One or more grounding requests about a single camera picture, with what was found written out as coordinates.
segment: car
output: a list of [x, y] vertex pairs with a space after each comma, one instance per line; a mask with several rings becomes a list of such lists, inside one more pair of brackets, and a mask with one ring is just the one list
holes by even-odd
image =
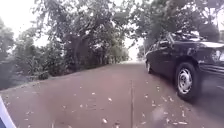
[[192, 102], [198, 99], [204, 79], [224, 78], [224, 44], [194, 34], [167, 33], [150, 47], [145, 63], [148, 73], [170, 78], [178, 96]]

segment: car wheel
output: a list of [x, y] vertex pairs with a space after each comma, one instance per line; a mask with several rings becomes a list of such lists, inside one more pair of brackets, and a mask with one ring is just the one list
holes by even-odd
[[146, 62], [146, 68], [147, 68], [148, 74], [151, 74], [152, 73], [152, 68], [151, 68], [151, 63], [149, 61]]
[[188, 102], [195, 101], [201, 91], [201, 79], [191, 63], [181, 63], [175, 75], [178, 96]]

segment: hubcap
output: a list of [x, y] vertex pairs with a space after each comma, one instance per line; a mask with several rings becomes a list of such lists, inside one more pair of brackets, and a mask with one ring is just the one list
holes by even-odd
[[178, 89], [182, 94], [187, 94], [192, 86], [191, 72], [188, 69], [182, 69], [178, 74]]

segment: paved path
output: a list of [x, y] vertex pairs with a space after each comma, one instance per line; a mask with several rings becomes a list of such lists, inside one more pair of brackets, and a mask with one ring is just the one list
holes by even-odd
[[224, 91], [191, 105], [143, 63], [83, 71], [1, 92], [19, 128], [223, 128]]

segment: side mirror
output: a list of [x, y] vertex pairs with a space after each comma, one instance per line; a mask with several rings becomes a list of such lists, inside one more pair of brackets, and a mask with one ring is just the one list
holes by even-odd
[[170, 46], [169, 41], [161, 41], [159, 43], [159, 47], [169, 47], [169, 46]]

